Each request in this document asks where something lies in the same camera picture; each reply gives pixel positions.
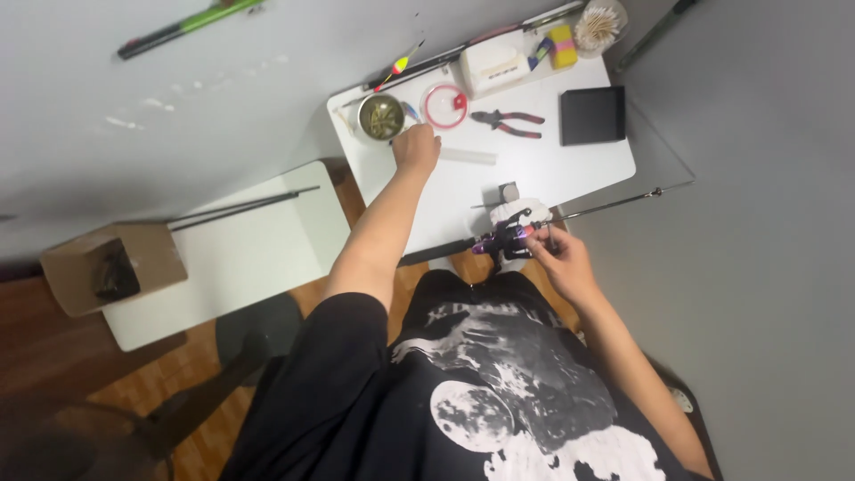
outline hand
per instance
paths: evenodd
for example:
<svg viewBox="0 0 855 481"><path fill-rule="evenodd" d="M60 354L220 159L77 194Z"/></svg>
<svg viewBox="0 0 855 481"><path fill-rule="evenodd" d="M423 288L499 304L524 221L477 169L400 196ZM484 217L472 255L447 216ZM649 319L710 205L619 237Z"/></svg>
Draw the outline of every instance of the hand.
<svg viewBox="0 0 855 481"><path fill-rule="evenodd" d="M550 230L557 250L554 256L547 250ZM556 292L569 303L578 306L585 300L601 295L597 281L593 278L591 259L584 242L561 229L540 229L525 241L532 256L543 266Z"/></svg>
<svg viewBox="0 0 855 481"><path fill-rule="evenodd" d="M433 136L433 127L414 125L404 130L392 141L392 153L398 170L416 170L426 175L433 172L439 159L442 138Z"/></svg>

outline person's arm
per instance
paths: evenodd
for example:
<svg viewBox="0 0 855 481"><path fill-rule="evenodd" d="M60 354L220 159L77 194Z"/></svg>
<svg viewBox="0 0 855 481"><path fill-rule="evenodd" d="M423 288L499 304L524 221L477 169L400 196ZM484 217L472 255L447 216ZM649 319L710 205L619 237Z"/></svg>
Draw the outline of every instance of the person's arm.
<svg viewBox="0 0 855 481"><path fill-rule="evenodd" d="M375 297L389 312L392 283L404 254L422 189L439 158L441 139L416 125L392 142L398 171L359 219L333 264L324 299L356 292Z"/></svg>
<svg viewBox="0 0 855 481"><path fill-rule="evenodd" d="M555 290L576 309L591 353L602 363L611 381L650 421L683 467L712 479L698 434L599 289L585 244L560 229L552 229L551 233L557 255L545 248L549 236L546 229L528 237L527 247Z"/></svg>

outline cardboard box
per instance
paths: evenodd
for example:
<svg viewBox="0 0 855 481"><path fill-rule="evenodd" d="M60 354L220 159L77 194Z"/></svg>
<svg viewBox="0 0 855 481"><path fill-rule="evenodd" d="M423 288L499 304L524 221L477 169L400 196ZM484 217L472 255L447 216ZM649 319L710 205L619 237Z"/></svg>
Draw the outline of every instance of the cardboard box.
<svg viewBox="0 0 855 481"><path fill-rule="evenodd" d="M136 299L187 279L187 271L165 223L116 223L44 251L44 276L62 309L72 317L114 304L98 297L105 259L124 247L139 293Z"/></svg>

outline gray wall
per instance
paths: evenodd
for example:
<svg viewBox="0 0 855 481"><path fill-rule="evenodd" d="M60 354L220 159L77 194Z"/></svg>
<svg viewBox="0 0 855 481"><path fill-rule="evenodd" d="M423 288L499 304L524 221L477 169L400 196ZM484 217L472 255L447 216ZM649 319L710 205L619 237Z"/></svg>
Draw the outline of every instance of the gray wall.
<svg viewBox="0 0 855 481"><path fill-rule="evenodd" d="M341 154L327 98L561 0L266 2L128 62L209 0L0 4L0 264Z"/></svg>
<svg viewBox="0 0 855 481"><path fill-rule="evenodd" d="M640 36L673 2L625 0ZM640 345L700 399L728 479L851 479L855 3L707 0L624 79L636 179L564 209Z"/></svg>

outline white table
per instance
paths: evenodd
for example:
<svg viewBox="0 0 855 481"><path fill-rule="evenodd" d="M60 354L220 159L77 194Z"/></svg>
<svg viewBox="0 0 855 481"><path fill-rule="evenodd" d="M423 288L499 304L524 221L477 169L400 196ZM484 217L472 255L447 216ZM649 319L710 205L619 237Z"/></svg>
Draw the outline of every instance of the white table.
<svg viewBox="0 0 855 481"><path fill-rule="evenodd" d="M103 315L119 347L131 351L329 274L351 229L321 162L195 212L312 186L321 188L173 232L188 278L105 307Z"/></svg>
<svg viewBox="0 0 855 481"><path fill-rule="evenodd" d="M548 60L541 63L533 75L543 68L551 69ZM463 88L460 79L456 64L452 64L445 72L436 69L384 92L418 109L423 93L430 86L451 82ZM483 166L440 157L419 201L404 253L488 232L491 225L487 210L472 209L472 206L497 202L498 186L506 182L516 181L522 197L537 198L546 205L559 205L634 175L635 161L626 140L571 147L562 147L559 142L559 95L567 90L609 84L601 58L580 59L572 68L470 102L470 113L498 109L505 113L524 112L544 117L546 123L543 125L508 121L515 128L541 132L543 138L515 137L491 130L489 125L471 118L451 130L437 130L437 134L442 135L443 146L497 153L498 161L495 166ZM340 109L356 129L356 135L350 134L333 110L368 93L355 86L327 101L327 110L366 205L377 197L395 172L392 149L360 131L356 122L359 104Z"/></svg>

